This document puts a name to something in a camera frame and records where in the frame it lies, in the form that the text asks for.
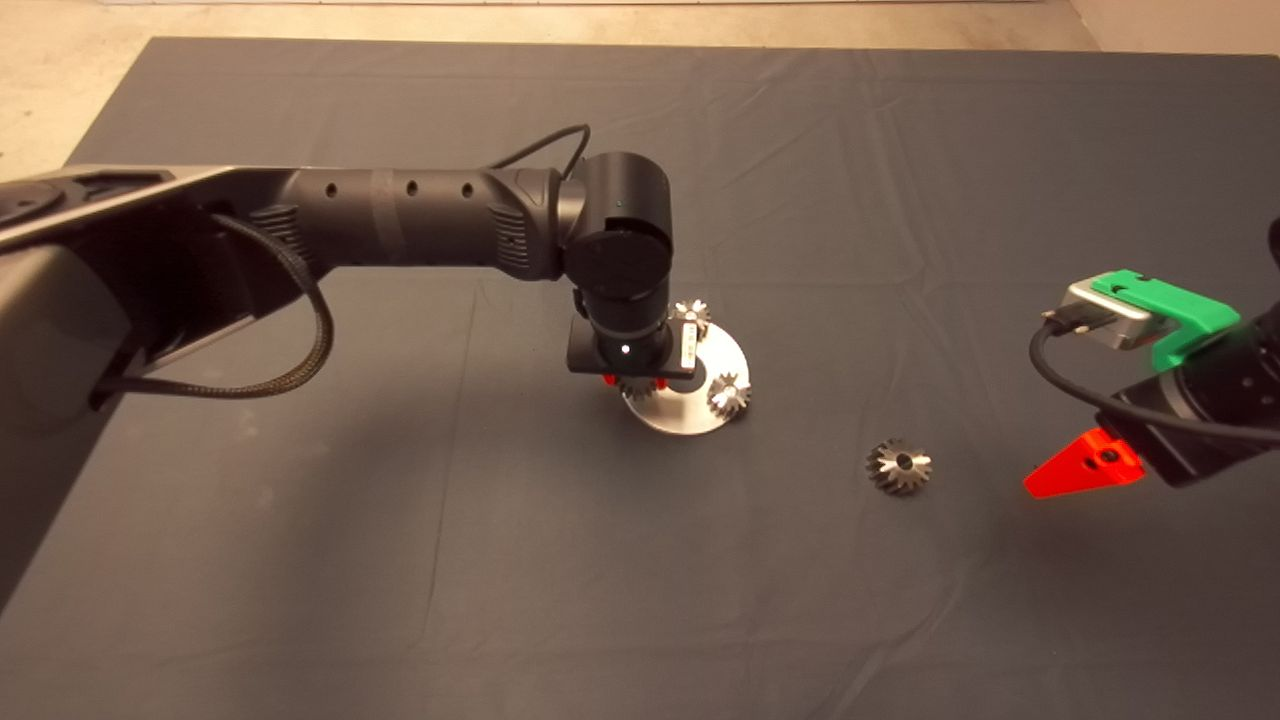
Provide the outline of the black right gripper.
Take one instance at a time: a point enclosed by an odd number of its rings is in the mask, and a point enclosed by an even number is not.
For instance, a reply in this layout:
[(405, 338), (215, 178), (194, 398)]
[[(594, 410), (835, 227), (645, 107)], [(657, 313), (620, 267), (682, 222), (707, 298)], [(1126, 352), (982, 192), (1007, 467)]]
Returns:
[[(1176, 386), (1129, 386), (1114, 395), (1125, 404), (1197, 420)], [(1023, 479), (1033, 498), (1055, 498), (1134, 484), (1144, 465), (1165, 483), (1207, 480), (1242, 461), (1242, 446), (1097, 411), (1101, 428), (1087, 430)]]

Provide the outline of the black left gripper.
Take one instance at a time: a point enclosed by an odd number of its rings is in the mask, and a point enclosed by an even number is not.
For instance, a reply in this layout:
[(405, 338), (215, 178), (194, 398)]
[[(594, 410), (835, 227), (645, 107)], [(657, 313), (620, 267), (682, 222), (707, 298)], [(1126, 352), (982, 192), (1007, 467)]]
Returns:
[(668, 319), (653, 332), (631, 338), (614, 337), (595, 328), (584, 318), (570, 325), (566, 352), (570, 372), (603, 375), (609, 387), (618, 377), (655, 378), (655, 387), (666, 389), (667, 379), (690, 379), (698, 366), (698, 325)]

